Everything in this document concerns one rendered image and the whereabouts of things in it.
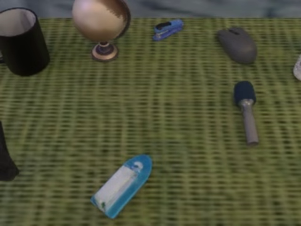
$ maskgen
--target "globe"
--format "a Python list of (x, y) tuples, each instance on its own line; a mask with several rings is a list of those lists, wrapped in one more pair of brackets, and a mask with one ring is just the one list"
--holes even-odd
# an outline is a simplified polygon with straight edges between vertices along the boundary
[(111, 61), (118, 48), (109, 41), (121, 37), (131, 20), (130, 10), (123, 0), (75, 0), (72, 18), (76, 29), (98, 44), (92, 50), (93, 59)]

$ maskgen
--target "globe stand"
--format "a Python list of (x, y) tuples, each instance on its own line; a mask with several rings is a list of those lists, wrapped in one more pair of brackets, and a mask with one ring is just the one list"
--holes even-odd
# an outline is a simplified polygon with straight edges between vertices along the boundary
[(92, 57), (96, 61), (108, 62), (118, 56), (118, 49), (109, 42), (99, 42), (92, 50)]

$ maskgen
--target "woven mat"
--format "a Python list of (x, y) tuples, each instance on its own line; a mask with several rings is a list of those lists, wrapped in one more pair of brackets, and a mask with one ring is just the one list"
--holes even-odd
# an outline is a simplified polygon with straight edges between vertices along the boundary
[[(21, 78), (0, 66), (0, 119), (21, 174), (0, 182), (1, 226), (301, 226), (301, 19), (184, 19), (161, 42), (135, 19), (119, 59), (70, 19), (43, 19), (52, 62)], [(258, 44), (254, 65), (229, 60), (214, 38), (239, 25)], [(260, 145), (247, 148), (232, 92), (253, 83)], [(127, 159), (153, 172), (115, 220), (90, 197)]]

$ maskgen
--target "gray handle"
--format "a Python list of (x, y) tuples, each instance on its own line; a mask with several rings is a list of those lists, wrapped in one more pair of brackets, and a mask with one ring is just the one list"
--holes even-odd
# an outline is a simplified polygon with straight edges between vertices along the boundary
[(259, 143), (255, 119), (253, 116), (252, 106), (243, 107), (244, 126), (246, 132), (246, 144), (248, 146), (254, 146)]

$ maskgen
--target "background wall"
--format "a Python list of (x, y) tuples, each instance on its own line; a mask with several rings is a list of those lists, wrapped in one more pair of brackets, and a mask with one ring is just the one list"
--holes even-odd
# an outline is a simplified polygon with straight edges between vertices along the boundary
[[(301, 0), (126, 0), (138, 17), (301, 17)], [(40, 17), (71, 17), (73, 0), (0, 0), (0, 10), (28, 7)]]

